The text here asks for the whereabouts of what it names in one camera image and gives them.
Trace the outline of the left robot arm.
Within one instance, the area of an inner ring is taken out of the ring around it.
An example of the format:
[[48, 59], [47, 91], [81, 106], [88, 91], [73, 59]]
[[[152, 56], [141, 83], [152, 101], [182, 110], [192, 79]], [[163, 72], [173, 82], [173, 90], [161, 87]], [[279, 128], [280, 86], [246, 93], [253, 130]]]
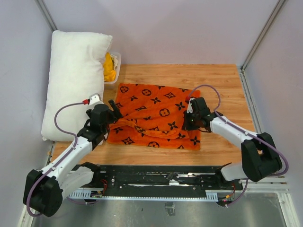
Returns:
[[110, 124], [123, 116], [113, 100], [106, 105], [98, 95], [70, 104], [76, 105], [91, 107], [86, 111], [89, 118], [83, 128], [78, 133], [60, 128], [59, 131], [74, 137], [70, 146], [41, 170], [33, 169], [27, 174], [23, 203], [32, 217], [50, 217], [72, 192], [86, 184], [96, 187], [101, 183], [101, 175], [97, 173], [95, 164], [83, 165], [74, 173], [71, 171], [83, 157], [108, 138]]

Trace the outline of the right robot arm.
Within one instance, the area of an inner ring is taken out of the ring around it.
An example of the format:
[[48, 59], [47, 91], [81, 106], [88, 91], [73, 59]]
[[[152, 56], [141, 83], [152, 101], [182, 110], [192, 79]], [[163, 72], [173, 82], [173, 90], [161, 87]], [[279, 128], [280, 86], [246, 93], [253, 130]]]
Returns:
[[223, 114], [211, 112], [204, 98], [186, 98], [182, 129], [194, 131], [204, 128], [227, 139], [241, 151], [241, 162], [228, 163], [215, 172], [214, 183], [226, 189], [232, 181], [248, 179], [258, 182], [282, 169], [282, 161], [270, 134], [258, 134], [234, 124]]

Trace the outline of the white pillow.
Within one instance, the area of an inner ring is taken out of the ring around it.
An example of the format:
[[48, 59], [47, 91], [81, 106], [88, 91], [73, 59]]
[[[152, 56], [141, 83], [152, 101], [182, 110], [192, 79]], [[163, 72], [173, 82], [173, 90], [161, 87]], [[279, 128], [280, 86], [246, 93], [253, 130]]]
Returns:
[[42, 123], [43, 140], [72, 141], [73, 136], [56, 128], [77, 133], [88, 116], [87, 106], [71, 106], [90, 95], [104, 93], [105, 55], [113, 37], [93, 32], [63, 32], [52, 34], [47, 100]]

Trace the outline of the orange monogram pillowcase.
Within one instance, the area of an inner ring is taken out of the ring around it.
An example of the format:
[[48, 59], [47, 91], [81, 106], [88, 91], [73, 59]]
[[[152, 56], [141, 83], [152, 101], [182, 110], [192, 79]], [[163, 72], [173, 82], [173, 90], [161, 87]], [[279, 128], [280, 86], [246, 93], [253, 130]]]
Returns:
[[123, 118], [110, 125], [108, 142], [153, 148], [199, 150], [201, 133], [182, 129], [187, 95], [185, 88], [121, 83], [115, 104]]

